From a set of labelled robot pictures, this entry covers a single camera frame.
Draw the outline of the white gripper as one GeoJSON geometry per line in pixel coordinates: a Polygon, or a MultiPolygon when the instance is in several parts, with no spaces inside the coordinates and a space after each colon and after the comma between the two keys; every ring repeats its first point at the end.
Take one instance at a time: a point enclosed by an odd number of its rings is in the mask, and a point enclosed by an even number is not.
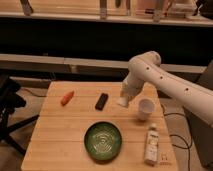
{"type": "Polygon", "coordinates": [[[127,101],[131,101],[142,91],[143,86],[143,81],[126,77],[122,82],[120,96],[127,101]]]}

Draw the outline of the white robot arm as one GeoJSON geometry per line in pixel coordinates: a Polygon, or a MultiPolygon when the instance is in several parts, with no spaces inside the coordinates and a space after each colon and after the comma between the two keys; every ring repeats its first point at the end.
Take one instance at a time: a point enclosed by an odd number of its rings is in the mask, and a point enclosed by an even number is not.
{"type": "Polygon", "coordinates": [[[129,102],[148,82],[178,100],[186,109],[213,127],[213,91],[170,74],[161,69],[160,65],[161,57],[155,51],[132,57],[128,62],[129,73],[122,82],[117,103],[128,107],[129,102]]]}

